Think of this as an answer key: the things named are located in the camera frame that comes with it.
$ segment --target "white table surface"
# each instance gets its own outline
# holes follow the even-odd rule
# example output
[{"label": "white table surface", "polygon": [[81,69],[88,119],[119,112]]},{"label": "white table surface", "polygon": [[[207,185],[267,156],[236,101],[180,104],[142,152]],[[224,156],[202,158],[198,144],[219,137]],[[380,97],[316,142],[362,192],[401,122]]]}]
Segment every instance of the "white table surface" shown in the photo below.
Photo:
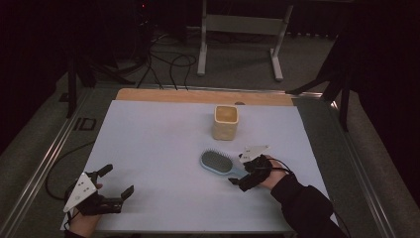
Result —
[{"label": "white table surface", "polygon": [[285,162],[304,184],[327,195],[299,112],[293,106],[238,106],[234,141],[211,136],[215,104],[112,102],[85,171],[107,164],[114,170],[98,182],[100,194],[135,192],[120,214],[104,215],[97,230],[157,233],[286,232],[280,205],[263,187],[242,192],[204,170],[201,153],[216,149],[237,158],[246,146]]}]

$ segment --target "hand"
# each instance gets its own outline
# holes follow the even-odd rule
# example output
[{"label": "hand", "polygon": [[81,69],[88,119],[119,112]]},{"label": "hand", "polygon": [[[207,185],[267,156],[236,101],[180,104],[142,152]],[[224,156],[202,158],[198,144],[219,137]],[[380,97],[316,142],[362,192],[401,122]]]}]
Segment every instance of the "hand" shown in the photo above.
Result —
[{"label": "hand", "polygon": [[[98,183],[96,187],[99,189],[102,187],[102,184]],[[73,216],[69,230],[74,234],[84,237],[90,237],[93,234],[96,225],[102,217],[102,215],[82,215],[75,207],[73,209]]]},{"label": "hand", "polygon": [[[273,159],[273,157],[269,155],[265,155],[267,159]],[[269,160],[272,164],[273,168],[282,168],[281,163],[275,160]],[[286,172],[284,171],[271,171],[269,177],[260,183],[260,185],[272,190],[272,188],[281,180],[283,177],[286,176]]]}]

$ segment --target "dark background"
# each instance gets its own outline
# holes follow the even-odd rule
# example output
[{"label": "dark background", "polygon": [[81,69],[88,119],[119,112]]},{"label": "dark background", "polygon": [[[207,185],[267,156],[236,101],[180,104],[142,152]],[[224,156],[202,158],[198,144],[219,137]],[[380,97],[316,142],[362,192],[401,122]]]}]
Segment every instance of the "dark background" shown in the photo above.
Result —
[{"label": "dark background", "polygon": [[[284,11],[277,1],[260,2],[234,1],[235,8],[229,13],[280,17]],[[184,41],[185,27],[200,25],[201,1],[150,0],[146,10],[138,8],[142,3],[0,3],[0,153],[54,92],[56,81],[66,73],[68,51],[76,49],[112,65],[128,55],[124,39],[137,35],[138,43],[147,46],[148,38],[142,39],[146,30],[138,30],[146,20],[152,28],[158,26]],[[276,4],[280,10],[273,11]],[[416,1],[302,2],[293,10],[288,32],[333,39],[340,33],[322,70],[351,74],[351,89],[359,94],[367,116],[419,204],[418,5]],[[227,14],[224,1],[209,1],[208,9]]]}]

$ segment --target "cup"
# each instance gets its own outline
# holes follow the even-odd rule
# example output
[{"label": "cup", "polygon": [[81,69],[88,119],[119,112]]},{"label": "cup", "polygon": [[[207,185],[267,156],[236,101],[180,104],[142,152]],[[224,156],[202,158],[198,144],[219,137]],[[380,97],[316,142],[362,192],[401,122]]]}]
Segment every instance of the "cup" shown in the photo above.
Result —
[{"label": "cup", "polygon": [[216,106],[212,135],[215,140],[232,141],[235,139],[239,123],[239,112],[236,106]]}]

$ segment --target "sleeve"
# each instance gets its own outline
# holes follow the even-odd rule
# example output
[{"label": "sleeve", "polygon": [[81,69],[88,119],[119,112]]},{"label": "sleeve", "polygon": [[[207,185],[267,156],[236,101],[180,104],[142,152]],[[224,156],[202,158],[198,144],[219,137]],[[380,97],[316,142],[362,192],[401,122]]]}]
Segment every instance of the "sleeve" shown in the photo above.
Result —
[{"label": "sleeve", "polygon": [[84,236],[79,236],[69,230],[64,231],[64,238],[85,238]]},{"label": "sleeve", "polygon": [[347,237],[331,220],[333,205],[318,189],[300,184],[295,175],[287,175],[271,190],[281,203],[287,223],[300,237]]}]

